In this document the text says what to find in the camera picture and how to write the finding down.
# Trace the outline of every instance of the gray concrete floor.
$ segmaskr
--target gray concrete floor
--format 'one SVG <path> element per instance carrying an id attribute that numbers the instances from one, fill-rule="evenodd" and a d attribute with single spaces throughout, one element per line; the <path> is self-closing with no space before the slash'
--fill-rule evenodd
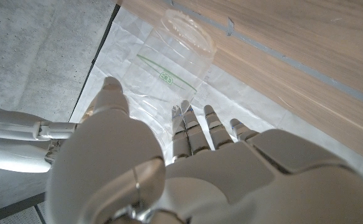
<path id="1" fill-rule="evenodd" d="M 0 108 L 68 121 L 115 3 L 0 0 Z M 0 170 L 0 208 L 44 192 L 47 177 Z"/>

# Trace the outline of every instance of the wooden surface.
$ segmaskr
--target wooden surface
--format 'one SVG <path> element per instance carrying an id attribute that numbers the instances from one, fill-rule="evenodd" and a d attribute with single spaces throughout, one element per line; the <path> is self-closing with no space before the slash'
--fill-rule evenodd
<path id="1" fill-rule="evenodd" d="M 363 1 L 174 0 L 363 92 Z"/>
<path id="2" fill-rule="evenodd" d="M 223 7 L 222 4 L 219 5 L 219 2 L 221 1 L 203 0 L 202 2 L 204 1 L 208 4 L 205 7 L 205 10 L 202 9 L 203 7 L 200 8 L 199 5 L 197 5 L 197 2 L 179 0 L 176 2 L 183 3 L 203 15 L 206 13 L 206 16 L 208 17 L 216 14 L 216 16 L 218 16 L 217 19 L 220 19 L 222 15 L 227 14 L 221 12 L 220 9 L 217 9 L 217 7 Z M 284 4 L 287 4 L 288 2 L 290 4 L 292 1 L 282 3 L 284 8 L 286 7 Z M 253 3 L 254 2 L 252 2 L 253 6 L 265 6 L 259 3 L 259 1 L 257 1 L 255 5 Z M 123 1 L 122 7 L 125 7 L 148 23 L 154 24 L 159 20 L 163 12 L 171 6 L 161 0 L 127 0 Z M 265 9 L 267 9 L 268 12 L 281 10 L 278 10 L 275 6 L 265 6 Z M 266 27 L 263 26 L 263 24 L 257 22 L 260 18 L 247 19 L 247 17 L 252 15 L 252 12 L 248 10 L 235 10 L 233 13 L 241 14 L 241 18 L 239 19 L 232 18 L 235 23 L 235 30 L 246 34 L 246 36 L 249 36 L 248 34 L 252 34 L 253 36 L 254 34 L 257 35 L 257 37 L 262 37 L 262 39 L 259 38 L 257 41 L 307 65 L 309 64 L 304 60 L 311 62 L 310 66 L 319 66 L 315 67 L 315 69 L 319 70 L 320 67 L 323 67 L 321 72 L 326 73 L 326 75 L 329 75 L 327 73 L 329 72 L 331 73 L 329 75 L 330 77 L 363 92 L 363 63 L 361 63 L 363 62 L 363 52 L 353 54 L 352 52 L 349 53 L 348 49 L 339 51 L 339 49 L 343 49 L 341 46 L 343 43 L 341 41 L 338 41 L 335 45 L 322 42 L 325 41 L 324 39 L 331 39 L 337 32 L 342 31 L 335 30 L 333 33 L 328 32 L 326 34 L 327 37 L 319 37 L 315 32 L 321 30 L 320 24 L 318 24 L 317 27 L 315 26 L 315 29 L 312 28 L 312 30 L 306 30 L 300 25 L 298 29 L 304 29 L 304 32 L 302 31 L 302 33 L 305 34 L 300 36 L 294 34 L 292 25 L 281 27 L 279 31 L 274 31 L 274 29 L 271 29 L 270 27 L 267 27 L 266 30 Z M 256 16 L 261 16 L 263 21 L 266 20 L 264 18 L 266 17 L 265 14 L 256 14 Z M 281 21 L 276 14 L 270 16 Z M 242 29 L 238 26 L 239 21 L 245 22 L 245 28 Z M 217 44 L 218 51 L 215 56 L 214 64 L 363 155 L 363 102 L 235 37 L 227 37 L 222 30 L 218 30 L 204 22 L 199 23 L 212 36 Z M 349 36 L 346 38 L 348 41 L 356 41 L 356 39 L 354 39 L 356 37 Z M 354 47 L 356 49 L 363 49 L 363 43 L 351 46 L 351 48 Z M 360 73 L 353 75 L 355 77 L 354 79 L 346 73 L 346 70 L 356 71 L 358 69 L 353 66 L 353 64 L 361 66 L 360 68 L 362 69 Z"/>

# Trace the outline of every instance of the robot finger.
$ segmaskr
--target robot finger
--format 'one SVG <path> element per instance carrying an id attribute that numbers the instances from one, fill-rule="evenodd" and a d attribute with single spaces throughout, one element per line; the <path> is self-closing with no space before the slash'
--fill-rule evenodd
<path id="1" fill-rule="evenodd" d="M 242 124 L 242 122 L 235 118 L 231 119 L 230 125 L 232 127 L 233 134 L 239 141 L 246 141 L 247 139 L 250 139 L 251 137 L 254 137 L 258 134 L 257 131 L 249 129 L 244 124 Z"/>
<path id="2" fill-rule="evenodd" d="M 211 105 L 206 105 L 204 112 L 215 149 L 217 150 L 228 143 L 233 143 L 224 125 L 214 112 L 213 107 L 211 107 Z"/>
<path id="3" fill-rule="evenodd" d="M 172 162 L 187 158 L 192 155 L 188 143 L 187 129 L 184 120 L 181 119 L 182 113 L 180 107 L 174 106 L 172 109 L 173 125 L 173 158 Z"/>
<path id="4" fill-rule="evenodd" d="M 210 150 L 209 143 L 206 140 L 202 127 L 188 101 L 183 101 L 181 103 L 181 110 L 185 111 L 183 120 L 186 125 L 192 155 L 201 151 Z"/>
<path id="5" fill-rule="evenodd" d="M 105 110 L 121 110 L 129 115 L 129 106 L 119 80 L 106 77 L 102 89 L 96 96 L 93 114 Z"/>

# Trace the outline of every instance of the robotic hand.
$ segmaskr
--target robotic hand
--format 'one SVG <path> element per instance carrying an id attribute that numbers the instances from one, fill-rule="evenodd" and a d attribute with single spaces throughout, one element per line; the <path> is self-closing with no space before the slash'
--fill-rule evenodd
<path id="1" fill-rule="evenodd" d="M 363 223 L 363 178 L 325 149 L 236 119 L 233 142 L 204 108 L 173 109 L 173 163 L 106 78 L 93 115 L 63 144 L 47 186 L 52 223 Z"/>

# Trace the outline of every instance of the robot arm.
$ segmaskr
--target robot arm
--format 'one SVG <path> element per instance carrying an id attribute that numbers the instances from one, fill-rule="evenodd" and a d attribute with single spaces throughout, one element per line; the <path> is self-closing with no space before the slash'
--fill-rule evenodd
<path id="1" fill-rule="evenodd" d="M 173 109 L 173 163 L 152 131 L 130 119 L 120 83 L 105 79 L 94 114 L 55 160 L 52 223 L 363 223 L 363 178 L 325 149 L 280 130 L 231 120 L 211 106 L 211 150 L 188 102 Z"/>
<path id="2" fill-rule="evenodd" d="M 67 139 L 76 127 L 73 123 L 53 123 L 31 114 L 0 109 L 0 169 L 47 172 L 51 164 L 46 155 L 52 139 Z"/>

